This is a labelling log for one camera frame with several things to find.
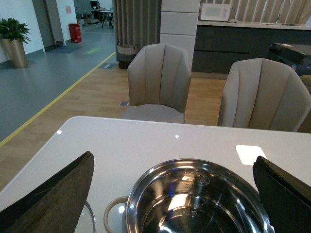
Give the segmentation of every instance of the desk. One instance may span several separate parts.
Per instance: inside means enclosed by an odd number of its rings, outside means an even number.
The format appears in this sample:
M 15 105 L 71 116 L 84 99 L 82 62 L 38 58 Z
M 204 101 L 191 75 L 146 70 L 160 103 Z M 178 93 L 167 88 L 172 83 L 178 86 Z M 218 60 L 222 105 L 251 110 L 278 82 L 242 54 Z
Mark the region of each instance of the desk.
M 11 205 L 89 150 L 94 175 L 87 201 L 103 233 L 108 203 L 129 195 L 148 169 L 176 158 L 211 161 L 237 173 L 252 186 L 252 166 L 243 165 L 236 145 L 260 146 L 267 158 L 311 186 L 311 134 L 77 116 L 69 119 L 1 191 L 0 210 Z M 121 232 L 121 214 L 111 228 Z
M 81 18 L 81 15 L 85 16 L 85 24 L 94 24 L 94 23 L 99 23 L 99 9 L 92 9 L 92 10 L 76 10 L 76 14 L 79 15 L 79 19 Z
M 111 23 L 111 20 L 113 18 L 113 12 L 112 11 L 100 11 L 99 14 L 103 15 L 103 17 L 101 17 L 101 21 L 103 22 L 102 28 L 104 27 L 104 22 L 105 22 L 106 17 L 109 18 L 109 26 L 113 28 L 113 25 Z

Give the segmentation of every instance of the floor vent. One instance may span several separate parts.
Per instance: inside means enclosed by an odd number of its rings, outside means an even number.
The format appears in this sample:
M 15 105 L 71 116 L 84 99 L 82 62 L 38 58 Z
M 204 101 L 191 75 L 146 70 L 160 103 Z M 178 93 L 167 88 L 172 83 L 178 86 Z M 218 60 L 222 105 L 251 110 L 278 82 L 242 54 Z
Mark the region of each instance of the floor vent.
M 103 63 L 99 69 L 112 69 L 113 67 L 116 66 L 116 63 Z
M 128 106 L 130 103 L 129 102 L 127 102 L 127 101 L 121 101 L 120 102 L 120 106 Z

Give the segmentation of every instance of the chair seat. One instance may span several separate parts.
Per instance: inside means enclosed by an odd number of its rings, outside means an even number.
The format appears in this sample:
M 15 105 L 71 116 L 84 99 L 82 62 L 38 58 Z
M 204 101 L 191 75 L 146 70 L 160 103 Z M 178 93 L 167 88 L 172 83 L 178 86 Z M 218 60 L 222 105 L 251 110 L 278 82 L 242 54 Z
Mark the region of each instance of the chair seat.
M 120 118 L 168 123 L 185 123 L 185 115 L 183 113 L 160 104 L 130 106 Z

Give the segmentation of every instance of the red trash bin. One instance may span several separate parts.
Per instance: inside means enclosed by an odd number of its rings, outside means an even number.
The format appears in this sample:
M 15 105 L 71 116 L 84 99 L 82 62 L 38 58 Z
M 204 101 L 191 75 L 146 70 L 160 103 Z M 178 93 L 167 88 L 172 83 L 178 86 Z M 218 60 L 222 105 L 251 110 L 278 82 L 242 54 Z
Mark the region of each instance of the red trash bin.
M 69 32 L 72 43 L 79 43 L 82 41 L 80 24 L 78 23 L 70 23 L 69 24 Z

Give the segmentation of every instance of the chair backrest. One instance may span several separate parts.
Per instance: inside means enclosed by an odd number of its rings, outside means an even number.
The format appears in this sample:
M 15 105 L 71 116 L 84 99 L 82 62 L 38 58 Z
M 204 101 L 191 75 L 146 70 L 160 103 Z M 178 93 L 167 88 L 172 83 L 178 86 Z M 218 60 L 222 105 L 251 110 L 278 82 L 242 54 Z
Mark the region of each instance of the chair backrest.
M 162 104 L 185 112 L 191 69 L 184 48 L 147 45 L 136 55 L 127 72 L 131 106 Z
M 264 58 L 235 62 L 227 78 L 218 125 L 296 132 L 311 96 L 288 65 Z

